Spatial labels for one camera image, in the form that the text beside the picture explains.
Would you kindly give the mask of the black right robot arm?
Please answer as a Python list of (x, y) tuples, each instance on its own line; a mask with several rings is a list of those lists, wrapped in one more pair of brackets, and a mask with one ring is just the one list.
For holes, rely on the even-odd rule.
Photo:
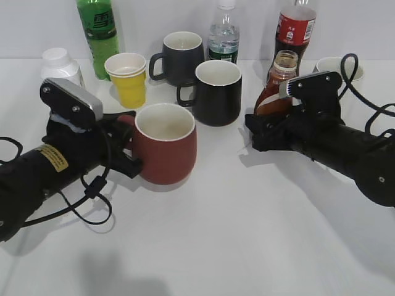
[(372, 202), (394, 206), (394, 136), (374, 136), (342, 119), (295, 107), (287, 114), (247, 114), (252, 146), (260, 152), (298, 152), (348, 178)]

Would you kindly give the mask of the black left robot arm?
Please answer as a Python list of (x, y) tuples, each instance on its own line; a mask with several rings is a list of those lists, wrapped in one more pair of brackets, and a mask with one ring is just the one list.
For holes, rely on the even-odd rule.
[[(8, 241), (21, 228), (57, 218), (79, 207), (87, 199), (101, 197), (110, 170), (134, 178), (142, 170), (142, 161), (133, 160), (124, 150), (131, 144), (134, 111), (106, 114), (83, 133), (50, 120), (43, 144), (27, 153), (18, 153), (9, 162), (1, 162), (1, 240)], [(43, 202), (97, 166), (101, 176), (84, 182), (83, 198), (48, 216), (29, 220)]]

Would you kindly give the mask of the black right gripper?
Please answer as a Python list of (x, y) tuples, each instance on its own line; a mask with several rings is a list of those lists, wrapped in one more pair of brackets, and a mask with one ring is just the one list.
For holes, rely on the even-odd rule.
[(301, 106), (294, 106), (289, 113), (270, 115), (245, 114), (245, 125), (250, 131), (252, 147), (258, 151), (291, 150), (298, 142), (308, 142), (325, 130), (344, 125), (339, 117), (324, 113), (308, 114)]

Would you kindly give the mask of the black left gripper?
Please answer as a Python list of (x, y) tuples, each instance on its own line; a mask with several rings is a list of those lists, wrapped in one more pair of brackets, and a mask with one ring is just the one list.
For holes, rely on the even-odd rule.
[(132, 158), (130, 149), (127, 149), (135, 117), (134, 110), (105, 113), (94, 127), (84, 133), (74, 133), (69, 127), (49, 119), (43, 142), (61, 151), (79, 172), (103, 165), (106, 166), (106, 175), (114, 170), (135, 178), (143, 169), (142, 160)]

